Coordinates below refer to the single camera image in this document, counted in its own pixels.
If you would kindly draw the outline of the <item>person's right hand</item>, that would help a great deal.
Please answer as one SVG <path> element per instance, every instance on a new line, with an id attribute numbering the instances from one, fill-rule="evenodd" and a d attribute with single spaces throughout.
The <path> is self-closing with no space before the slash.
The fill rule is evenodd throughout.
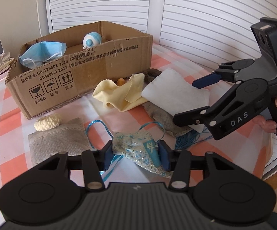
<path id="1" fill-rule="evenodd" d="M 252 121 L 266 133 L 277 135 L 277 97 L 266 96 L 260 104 L 263 110 Z"/>

